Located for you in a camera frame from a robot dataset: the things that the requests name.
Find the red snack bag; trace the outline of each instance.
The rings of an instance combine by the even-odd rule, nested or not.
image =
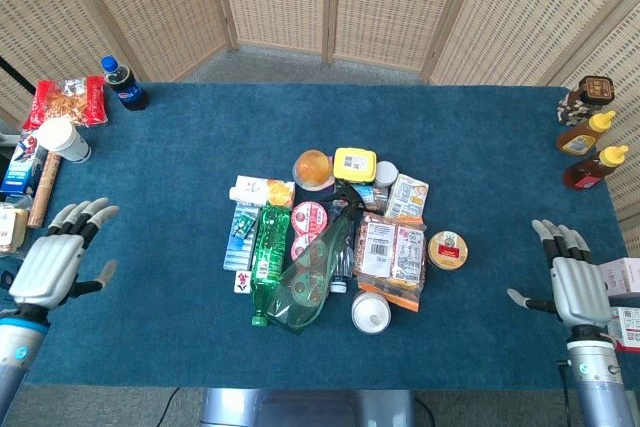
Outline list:
[[[104,124],[104,78],[90,75],[82,79],[41,80],[33,96],[31,113],[24,123],[25,130],[37,130],[45,120],[67,117],[76,125]]]

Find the black cable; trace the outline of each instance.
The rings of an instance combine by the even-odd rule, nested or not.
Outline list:
[[[171,395],[169,396],[169,400],[167,400],[167,405],[164,406],[164,412],[162,412],[162,417],[160,417],[160,420],[156,424],[156,427],[160,427],[160,425],[162,425],[162,422],[164,421],[164,418],[167,415],[167,411],[169,410],[169,406],[171,405],[171,401],[173,400],[173,398],[175,397],[175,395],[178,393],[179,390],[180,390],[180,387],[176,387],[175,389],[173,389],[173,392],[171,392]]]
[[[429,408],[429,406],[425,404],[422,400],[420,400],[417,395],[413,398],[413,400],[416,401],[416,404],[418,404],[424,410],[427,411],[427,415],[429,416],[429,420],[431,421],[431,427],[436,427],[436,418],[433,416],[433,412],[431,412],[431,409]]]
[[[564,391],[564,411],[567,414],[567,427],[571,427],[571,411],[569,410],[569,389],[567,388],[567,371],[569,363],[566,360],[558,360],[558,371],[562,379],[562,390]]]

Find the yellow bottle cap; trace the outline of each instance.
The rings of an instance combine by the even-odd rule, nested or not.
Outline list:
[[[624,162],[627,152],[629,152],[629,147],[626,145],[607,147],[600,152],[600,161],[607,167],[617,167]]]
[[[604,132],[611,128],[611,120],[616,116],[614,110],[605,112],[603,114],[592,115],[589,119],[589,128],[596,132]]]

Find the white box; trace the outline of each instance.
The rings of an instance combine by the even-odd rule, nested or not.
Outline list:
[[[600,266],[609,297],[640,297],[640,259],[624,257]]]
[[[611,307],[609,335],[618,341],[617,350],[640,353],[640,309]]]

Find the robotic hand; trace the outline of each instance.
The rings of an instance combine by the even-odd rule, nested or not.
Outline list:
[[[521,307],[557,314],[571,329],[569,365],[588,427],[633,427],[614,345],[603,336],[611,319],[606,287],[591,251],[575,230],[534,220],[551,273],[553,300],[530,299],[514,289],[507,294]]]
[[[62,209],[27,253],[9,289],[17,309],[0,313],[0,424],[49,331],[48,313],[69,297],[103,289],[116,270],[112,260],[96,279],[77,281],[87,247],[119,211],[108,204],[101,198]]]

